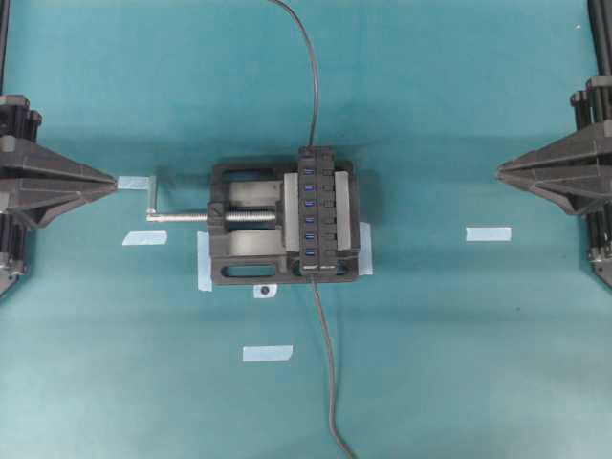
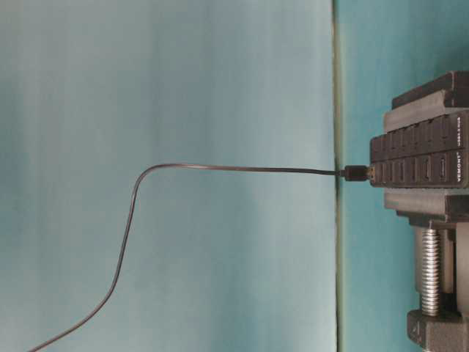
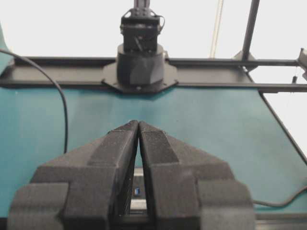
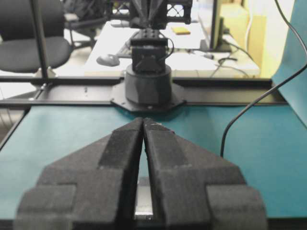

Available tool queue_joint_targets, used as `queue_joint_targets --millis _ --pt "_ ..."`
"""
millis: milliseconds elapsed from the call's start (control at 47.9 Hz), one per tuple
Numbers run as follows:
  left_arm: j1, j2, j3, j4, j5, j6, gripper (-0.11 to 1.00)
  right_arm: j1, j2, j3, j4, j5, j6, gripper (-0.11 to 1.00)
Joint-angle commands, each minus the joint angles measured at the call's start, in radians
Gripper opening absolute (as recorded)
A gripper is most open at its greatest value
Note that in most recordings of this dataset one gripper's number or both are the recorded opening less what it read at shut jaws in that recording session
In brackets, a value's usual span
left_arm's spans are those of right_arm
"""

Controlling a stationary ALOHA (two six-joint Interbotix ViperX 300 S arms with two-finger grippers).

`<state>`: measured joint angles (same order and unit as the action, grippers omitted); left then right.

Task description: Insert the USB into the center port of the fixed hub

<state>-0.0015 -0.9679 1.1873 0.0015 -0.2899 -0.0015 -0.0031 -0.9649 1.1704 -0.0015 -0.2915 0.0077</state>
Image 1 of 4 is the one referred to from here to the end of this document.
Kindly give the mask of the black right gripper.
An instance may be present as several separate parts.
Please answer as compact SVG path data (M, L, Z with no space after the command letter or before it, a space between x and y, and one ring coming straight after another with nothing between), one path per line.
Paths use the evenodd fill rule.
M579 130L497 168L497 179L560 207L568 215L585 215L611 201L611 178L538 181L511 174L562 165L591 164L611 154L611 76L593 76L570 97Z

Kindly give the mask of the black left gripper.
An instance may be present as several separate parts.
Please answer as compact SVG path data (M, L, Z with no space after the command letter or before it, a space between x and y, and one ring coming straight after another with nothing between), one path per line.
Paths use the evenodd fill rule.
M1 212L28 229L46 228L56 217L117 190L116 179L37 144L41 115L22 95L0 103Z

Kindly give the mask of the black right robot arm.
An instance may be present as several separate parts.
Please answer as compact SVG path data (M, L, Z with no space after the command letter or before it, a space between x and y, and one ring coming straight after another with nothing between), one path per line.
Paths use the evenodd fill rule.
M576 131L496 170L498 181L583 217L611 203L611 3L587 8L598 73L570 97Z

